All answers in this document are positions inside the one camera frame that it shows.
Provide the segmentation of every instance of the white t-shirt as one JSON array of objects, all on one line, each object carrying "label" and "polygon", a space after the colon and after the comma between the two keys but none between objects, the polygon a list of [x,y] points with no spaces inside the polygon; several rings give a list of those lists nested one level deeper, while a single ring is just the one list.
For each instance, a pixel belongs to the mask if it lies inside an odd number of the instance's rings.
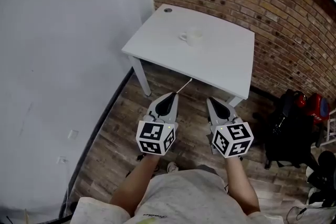
[{"label": "white t-shirt", "polygon": [[81,198],[71,224],[221,223],[270,224],[261,213],[246,216],[226,194],[223,180],[204,170],[154,177],[133,218],[122,208]]}]

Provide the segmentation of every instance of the table leg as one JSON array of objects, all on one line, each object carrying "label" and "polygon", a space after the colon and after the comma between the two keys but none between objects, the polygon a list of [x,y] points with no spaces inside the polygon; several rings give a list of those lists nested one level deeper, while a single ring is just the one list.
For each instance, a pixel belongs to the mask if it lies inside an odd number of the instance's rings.
[{"label": "table leg", "polygon": [[140,82],[142,90],[144,91],[144,93],[147,96],[150,96],[152,92],[151,92],[151,89],[149,88],[149,85],[148,85],[148,82],[147,82],[147,79],[146,79],[146,75],[145,75],[145,72],[142,69],[142,65],[141,65],[140,60],[138,58],[130,56],[130,55],[128,56],[128,58],[131,61],[134,72],[138,77],[138,80]]},{"label": "table leg", "polygon": [[235,107],[237,104],[241,102],[242,98],[233,96],[227,100],[227,103],[233,107]]}]

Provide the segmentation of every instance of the wooden floor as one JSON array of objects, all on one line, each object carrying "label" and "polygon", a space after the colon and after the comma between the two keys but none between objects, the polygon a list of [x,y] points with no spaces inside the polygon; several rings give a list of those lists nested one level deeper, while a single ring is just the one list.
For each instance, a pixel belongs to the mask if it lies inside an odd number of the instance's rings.
[{"label": "wooden floor", "polygon": [[[80,197],[93,197],[108,202],[113,191],[124,180],[126,174],[137,164],[140,154],[135,142],[138,121],[145,115],[149,104],[159,96],[178,90],[189,78],[174,71],[144,64],[145,73],[152,90],[146,97],[133,75],[104,122],[86,160],[81,168],[69,201]],[[170,151],[162,158],[160,167],[175,161],[184,169],[191,169],[199,164],[206,164],[216,169],[226,180],[224,159],[212,155],[208,139],[209,123],[206,113],[206,98],[214,96],[227,100],[230,95],[200,81],[193,80],[181,93],[177,138]],[[243,165],[254,186],[261,208],[270,215],[281,215],[286,223],[286,215],[293,206],[304,207],[308,198],[309,184],[306,183],[306,167],[278,168],[273,164],[270,170],[264,169],[264,149],[258,130],[260,126],[252,118],[253,112],[268,115],[274,109],[273,104],[253,92],[248,100],[237,107],[238,115],[249,122],[256,137],[254,145],[244,156]],[[315,149],[318,156],[324,148]],[[300,221],[296,221],[297,209],[289,214],[290,223],[330,223],[336,210],[309,209]]]}]

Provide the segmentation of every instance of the t-shirt sleeve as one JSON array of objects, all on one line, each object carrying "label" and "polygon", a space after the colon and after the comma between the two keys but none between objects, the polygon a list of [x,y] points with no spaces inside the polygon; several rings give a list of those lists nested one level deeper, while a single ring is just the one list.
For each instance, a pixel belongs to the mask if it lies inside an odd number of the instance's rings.
[{"label": "t-shirt sleeve", "polygon": [[119,206],[83,197],[78,201],[70,224],[122,224],[130,218]]},{"label": "t-shirt sleeve", "polygon": [[252,224],[272,224],[272,222],[261,212],[254,212],[248,215]]}]

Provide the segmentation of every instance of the person's left arm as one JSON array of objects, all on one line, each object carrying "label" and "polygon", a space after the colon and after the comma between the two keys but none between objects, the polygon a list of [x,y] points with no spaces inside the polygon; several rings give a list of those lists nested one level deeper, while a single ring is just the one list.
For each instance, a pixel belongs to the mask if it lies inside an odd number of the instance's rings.
[{"label": "person's left arm", "polygon": [[115,190],[110,204],[125,209],[131,217],[141,202],[160,156],[147,155]]}]

